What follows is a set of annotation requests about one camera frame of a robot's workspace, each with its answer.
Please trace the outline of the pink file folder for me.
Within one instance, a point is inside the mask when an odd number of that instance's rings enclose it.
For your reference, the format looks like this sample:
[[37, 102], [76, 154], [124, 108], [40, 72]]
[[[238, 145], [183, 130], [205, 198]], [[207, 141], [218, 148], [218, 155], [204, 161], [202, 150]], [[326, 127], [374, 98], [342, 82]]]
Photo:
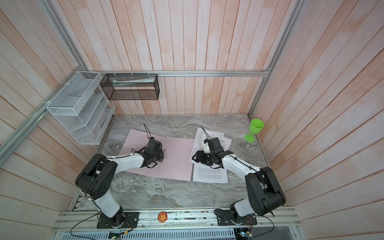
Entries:
[[[165, 159], [152, 169], [147, 167], [128, 170], [130, 173], [147, 177], [190, 181], [193, 163], [190, 161], [193, 139], [169, 138], [152, 135], [155, 140], [163, 145]], [[120, 155], [128, 155], [131, 149], [139, 150], [148, 143], [146, 132], [131, 129], [125, 143], [120, 150]]]

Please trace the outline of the printed English paper sheet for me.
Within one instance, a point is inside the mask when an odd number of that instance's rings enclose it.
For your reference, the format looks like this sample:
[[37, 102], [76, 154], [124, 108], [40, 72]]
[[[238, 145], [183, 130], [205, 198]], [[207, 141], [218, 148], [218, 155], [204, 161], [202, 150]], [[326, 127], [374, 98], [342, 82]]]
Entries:
[[202, 164], [194, 164], [193, 181], [210, 184], [227, 184], [228, 175], [225, 169], [213, 169]]

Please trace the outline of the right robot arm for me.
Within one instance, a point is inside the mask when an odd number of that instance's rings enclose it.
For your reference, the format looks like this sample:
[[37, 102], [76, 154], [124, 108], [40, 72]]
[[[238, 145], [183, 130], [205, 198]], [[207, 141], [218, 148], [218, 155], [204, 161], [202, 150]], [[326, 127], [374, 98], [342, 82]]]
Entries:
[[231, 204], [227, 211], [215, 210], [218, 218], [240, 224], [245, 217], [264, 216], [286, 204], [284, 192], [271, 168], [253, 166], [232, 151], [225, 151], [218, 138], [204, 140], [203, 148], [192, 155], [192, 161], [211, 168], [217, 165], [218, 169], [230, 171], [246, 183], [248, 196]]

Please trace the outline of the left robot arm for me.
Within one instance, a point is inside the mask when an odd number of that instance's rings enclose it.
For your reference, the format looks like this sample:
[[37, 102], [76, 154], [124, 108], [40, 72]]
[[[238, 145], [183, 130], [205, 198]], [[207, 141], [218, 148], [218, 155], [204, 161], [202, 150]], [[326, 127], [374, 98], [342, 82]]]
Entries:
[[110, 186], [114, 175], [140, 168], [154, 168], [164, 160], [163, 145], [150, 137], [148, 143], [138, 151], [125, 156], [107, 157], [96, 154], [75, 180], [75, 185], [88, 195], [110, 226], [119, 228], [124, 222], [124, 210], [115, 201]]

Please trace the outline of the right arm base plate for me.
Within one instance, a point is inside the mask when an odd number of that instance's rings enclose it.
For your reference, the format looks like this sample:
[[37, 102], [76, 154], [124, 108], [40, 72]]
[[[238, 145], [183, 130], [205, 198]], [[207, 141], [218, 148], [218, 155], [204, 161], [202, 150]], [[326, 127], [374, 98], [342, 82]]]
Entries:
[[240, 217], [233, 209], [215, 209], [214, 214], [217, 216], [217, 222], [219, 226], [257, 225], [257, 219], [254, 215]]

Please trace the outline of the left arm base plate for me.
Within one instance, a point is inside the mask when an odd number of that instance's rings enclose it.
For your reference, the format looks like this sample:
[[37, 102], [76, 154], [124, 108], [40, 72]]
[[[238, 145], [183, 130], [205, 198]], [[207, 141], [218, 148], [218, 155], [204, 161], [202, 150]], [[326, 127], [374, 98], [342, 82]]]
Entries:
[[97, 229], [134, 229], [138, 225], [139, 215], [139, 212], [117, 212], [114, 217], [108, 218], [106, 215], [101, 213]]

